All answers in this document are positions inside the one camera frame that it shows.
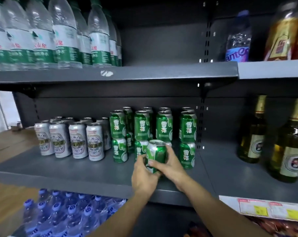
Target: yellow price sticker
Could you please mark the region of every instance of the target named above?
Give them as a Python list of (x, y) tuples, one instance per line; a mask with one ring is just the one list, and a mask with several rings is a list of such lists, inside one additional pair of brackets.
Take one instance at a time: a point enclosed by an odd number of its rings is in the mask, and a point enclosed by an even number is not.
[(289, 209), (286, 209), (286, 211), (288, 214), (288, 219), (298, 220), (298, 211)]
[(266, 207), (263, 206), (256, 206), (254, 205), (254, 210), (256, 212), (257, 215), (261, 215), (261, 216), (269, 216), (268, 215), (268, 210)]

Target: hand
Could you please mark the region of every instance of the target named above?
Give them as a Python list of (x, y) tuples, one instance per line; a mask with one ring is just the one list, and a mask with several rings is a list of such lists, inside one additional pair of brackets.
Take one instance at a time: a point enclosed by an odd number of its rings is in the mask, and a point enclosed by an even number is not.
[(144, 195), (150, 198), (157, 187), (158, 179), (161, 175), (159, 171), (152, 174), (144, 165), (144, 158), (146, 155), (139, 155), (135, 164), (134, 171), (131, 177), (131, 185), (135, 194)]
[(175, 155), (172, 147), (165, 145), (168, 152), (168, 160), (166, 164), (160, 163), (156, 160), (149, 160), (148, 164), (160, 170), (165, 176), (170, 179), (179, 191), (183, 191), (183, 185), (186, 183), (190, 176), (183, 169), (179, 159)]

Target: left hand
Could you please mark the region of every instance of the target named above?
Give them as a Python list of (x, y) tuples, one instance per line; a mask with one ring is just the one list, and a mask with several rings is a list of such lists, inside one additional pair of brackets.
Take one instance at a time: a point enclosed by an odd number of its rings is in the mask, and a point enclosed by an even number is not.
[(134, 164), (134, 171), (131, 177), (131, 185), (135, 191), (135, 194), (144, 195), (146, 198), (150, 198), (155, 191), (159, 177), (161, 173), (155, 172), (152, 174), (144, 165), (144, 158), (146, 155), (139, 155), (137, 161)]

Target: right hand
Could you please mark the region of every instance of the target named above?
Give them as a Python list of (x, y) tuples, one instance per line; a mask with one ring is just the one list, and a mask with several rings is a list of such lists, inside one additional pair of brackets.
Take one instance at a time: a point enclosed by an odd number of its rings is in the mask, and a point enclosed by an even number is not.
[(156, 160), (149, 160), (148, 164), (161, 171), (168, 179), (175, 183), (179, 191), (183, 191), (183, 184), (187, 182), (187, 179), (190, 179), (190, 176), (183, 169), (172, 147), (169, 145), (165, 146), (168, 152), (167, 163), (163, 164)]

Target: bottle with green label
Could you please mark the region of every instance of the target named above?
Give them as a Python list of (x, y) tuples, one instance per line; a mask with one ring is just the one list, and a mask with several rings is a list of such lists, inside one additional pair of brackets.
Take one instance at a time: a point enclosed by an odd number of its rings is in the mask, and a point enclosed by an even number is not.
[(264, 118), (264, 106), (266, 95), (259, 95), (255, 114), (250, 117), (246, 131), (238, 150), (238, 156), (245, 162), (259, 162), (264, 136), (267, 131), (267, 124)]
[(88, 28), (91, 38), (92, 63), (94, 67), (111, 66), (108, 23), (100, 0), (91, 0), (91, 5)]
[(293, 183), (298, 179), (298, 99), (291, 117), (278, 129), (269, 171), (283, 182)]
[(119, 29), (117, 25), (114, 23), (115, 30), (116, 30), (116, 36), (117, 36), (117, 56), (118, 56), (118, 66), (122, 66), (122, 40), (121, 40), (121, 34), (119, 32)]
[(110, 59), (112, 66), (118, 66), (118, 53), (117, 53), (117, 35), (112, 17), (107, 9), (103, 9), (107, 19), (109, 29), (109, 48), (110, 48)]
[(2, 15), (11, 42), (11, 60), (19, 70), (37, 69), (30, 24), (19, 0), (5, 0)]
[(59, 68), (82, 68), (77, 24), (67, 0), (50, 0), (51, 14)]
[(31, 26), (34, 55), (39, 69), (58, 68), (52, 18), (42, 0), (29, 0), (26, 13)]
[(81, 14), (81, 10), (76, 1), (70, 1), (75, 20), (77, 22), (78, 29), (78, 41), (80, 50), (80, 61), (83, 67), (92, 66), (92, 55), (91, 55), (91, 39), (88, 32), (88, 25)]

